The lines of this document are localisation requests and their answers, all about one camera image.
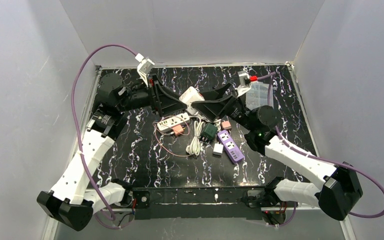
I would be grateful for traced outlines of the white tiger power strip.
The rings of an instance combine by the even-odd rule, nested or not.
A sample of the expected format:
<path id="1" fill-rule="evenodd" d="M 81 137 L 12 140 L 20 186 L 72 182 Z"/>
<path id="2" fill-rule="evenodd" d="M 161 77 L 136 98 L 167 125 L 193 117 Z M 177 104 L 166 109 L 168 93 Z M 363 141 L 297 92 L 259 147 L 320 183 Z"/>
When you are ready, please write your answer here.
<path id="1" fill-rule="evenodd" d="M 202 117 L 198 110 L 192 107 L 193 102 L 204 100 L 204 97 L 195 87 L 191 86 L 185 90 L 183 94 L 178 97 L 178 100 L 185 104 L 186 107 L 175 110 L 157 123 L 157 129 L 163 134 L 173 132 L 173 128 L 176 128 L 178 125 L 185 126 L 189 124 L 191 116 Z"/>

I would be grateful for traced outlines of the white USB charger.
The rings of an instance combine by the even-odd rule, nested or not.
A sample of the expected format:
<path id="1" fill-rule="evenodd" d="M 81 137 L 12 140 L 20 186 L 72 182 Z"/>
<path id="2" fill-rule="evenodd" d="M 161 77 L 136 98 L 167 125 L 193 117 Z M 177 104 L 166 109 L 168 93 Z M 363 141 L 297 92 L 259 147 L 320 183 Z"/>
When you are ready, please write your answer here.
<path id="1" fill-rule="evenodd" d="M 212 154 L 214 156 L 221 156 L 224 152 L 224 145 L 221 143 L 215 143 L 213 146 Z"/>

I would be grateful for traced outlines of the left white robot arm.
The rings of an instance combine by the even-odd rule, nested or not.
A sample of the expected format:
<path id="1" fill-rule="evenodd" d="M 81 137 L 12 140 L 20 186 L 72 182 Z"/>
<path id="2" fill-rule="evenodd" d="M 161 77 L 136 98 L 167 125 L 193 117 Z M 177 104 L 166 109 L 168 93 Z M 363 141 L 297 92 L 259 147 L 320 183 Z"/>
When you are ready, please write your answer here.
<path id="1" fill-rule="evenodd" d="M 93 174 L 104 156 L 121 135 L 127 123 L 126 112 L 145 107 L 165 117 L 185 110 L 187 105 L 156 75 L 124 81 L 120 75 L 109 73 L 101 78 L 77 152 L 56 184 L 49 191 L 40 192 L 36 199 L 52 219 L 81 231 L 98 211 L 133 201 L 132 185 L 120 179 L 92 191 L 87 188 L 93 183 Z"/>

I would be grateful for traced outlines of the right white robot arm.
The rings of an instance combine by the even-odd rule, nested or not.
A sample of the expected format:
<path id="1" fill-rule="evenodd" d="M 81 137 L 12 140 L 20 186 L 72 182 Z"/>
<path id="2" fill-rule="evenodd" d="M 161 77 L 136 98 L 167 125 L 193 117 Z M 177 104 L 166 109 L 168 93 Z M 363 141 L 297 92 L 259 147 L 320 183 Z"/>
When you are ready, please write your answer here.
<path id="1" fill-rule="evenodd" d="M 332 219 L 343 221 L 362 197 L 360 181 L 350 164 L 317 160 L 311 152 L 305 152 L 277 134 L 280 118 L 272 106 L 249 109 L 234 91 L 219 99 L 194 101 L 191 107 L 209 120 L 228 116 L 248 130 L 244 137 L 253 151 L 288 166 L 308 180 L 299 182 L 275 177 L 258 195 L 243 200 L 248 207 L 304 203 L 320 208 Z"/>

